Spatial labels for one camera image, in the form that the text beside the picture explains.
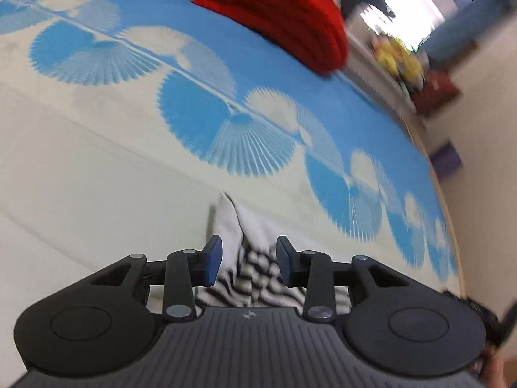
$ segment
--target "purple object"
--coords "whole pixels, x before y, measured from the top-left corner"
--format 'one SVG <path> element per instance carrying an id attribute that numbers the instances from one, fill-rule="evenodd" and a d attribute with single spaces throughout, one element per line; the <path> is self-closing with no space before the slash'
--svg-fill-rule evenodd
<path id="1" fill-rule="evenodd" d="M 463 167 L 461 158 L 450 141 L 429 157 L 433 164 L 434 172 L 436 172 L 440 181 L 443 181 Z"/>

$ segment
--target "logo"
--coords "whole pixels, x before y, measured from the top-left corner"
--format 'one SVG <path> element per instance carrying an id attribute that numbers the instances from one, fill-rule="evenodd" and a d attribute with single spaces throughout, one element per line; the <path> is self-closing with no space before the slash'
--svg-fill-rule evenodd
<path id="1" fill-rule="evenodd" d="M 257 316 L 257 314 L 253 311 L 249 311 L 249 312 L 243 313 L 242 316 L 244 318 L 246 318 L 247 320 L 250 320 L 252 318 L 255 318 Z"/>

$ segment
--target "fan pattern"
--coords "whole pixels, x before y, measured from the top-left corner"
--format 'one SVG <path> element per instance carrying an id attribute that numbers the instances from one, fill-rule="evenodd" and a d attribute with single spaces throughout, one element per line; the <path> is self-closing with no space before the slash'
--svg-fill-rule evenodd
<path id="1" fill-rule="evenodd" d="M 275 125 L 198 86 L 177 72 L 159 91 L 170 130 L 193 155 L 229 173 L 266 175 L 290 161 L 295 143 Z"/>
<path id="2" fill-rule="evenodd" d="M 343 160 L 334 140 L 322 123 L 308 109 L 298 107 L 297 119 L 300 124 L 301 137 L 307 146 L 323 161 L 338 171 L 343 170 Z"/>
<path id="3" fill-rule="evenodd" d="M 95 35 L 64 20 L 50 25 L 30 48 L 34 68 L 66 83 L 109 85 L 137 79 L 159 66 L 145 54 Z"/>
<path id="4" fill-rule="evenodd" d="M 193 37 L 165 26 L 134 26 L 119 36 L 157 55 L 174 57 L 180 67 L 214 89 L 235 94 L 235 82 L 224 61 Z"/>
<path id="5" fill-rule="evenodd" d="M 413 268 L 421 267 L 425 256 L 422 227 L 408 222 L 405 216 L 392 212 L 388 212 L 388 222 L 396 246 L 406 263 Z"/>
<path id="6" fill-rule="evenodd" d="M 107 0 L 38 0 L 37 5 L 101 32 L 120 22 L 118 7 Z"/>
<path id="7" fill-rule="evenodd" d="M 446 236 L 445 226 L 439 220 L 436 220 L 430 228 L 430 235 L 427 239 L 427 250 L 431 260 L 431 266 L 440 281 L 443 282 L 447 279 L 449 269 L 452 269 L 452 272 L 455 273 L 456 261 L 454 261 L 453 266 L 451 266 L 450 254 L 452 248 Z"/>
<path id="8" fill-rule="evenodd" d="M 0 35 L 37 25 L 52 16 L 29 6 L 17 6 L 7 0 L 0 1 Z"/>
<path id="9" fill-rule="evenodd" d="M 244 103 L 288 133 L 296 133 L 299 129 L 296 102 L 285 93 L 275 89 L 255 87 L 246 95 Z"/>
<path id="10" fill-rule="evenodd" d="M 368 189 L 349 185 L 337 173 L 317 160 L 305 156 L 307 176 L 321 206 L 334 224 L 349 237 L 361 242 L 373 240 L 381 227 L 381 201 Z"/>

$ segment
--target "hand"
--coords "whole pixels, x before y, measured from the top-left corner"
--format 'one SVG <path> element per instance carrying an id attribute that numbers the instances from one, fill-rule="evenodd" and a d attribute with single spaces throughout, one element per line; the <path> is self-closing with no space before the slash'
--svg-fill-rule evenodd
<path id="1" fill-rule="evenodd" d="M 479 375 L 487 388 L 508 388 L 504 377 L 505 362 L 496 353 L 495 347 L 487 346 L 484 350 L 484 361 Z"/>

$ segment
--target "blue and white bedsheet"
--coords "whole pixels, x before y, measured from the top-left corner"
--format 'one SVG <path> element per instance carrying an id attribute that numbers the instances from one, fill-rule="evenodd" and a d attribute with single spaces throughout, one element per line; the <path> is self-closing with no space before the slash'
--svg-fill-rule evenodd
<path id="1" fill-rule="evenodd" d="M 426 159 L 343 75 L 190 0 L 3 0 L 0 58 L 0 83 L 332 255 L 458 287 Z"/>

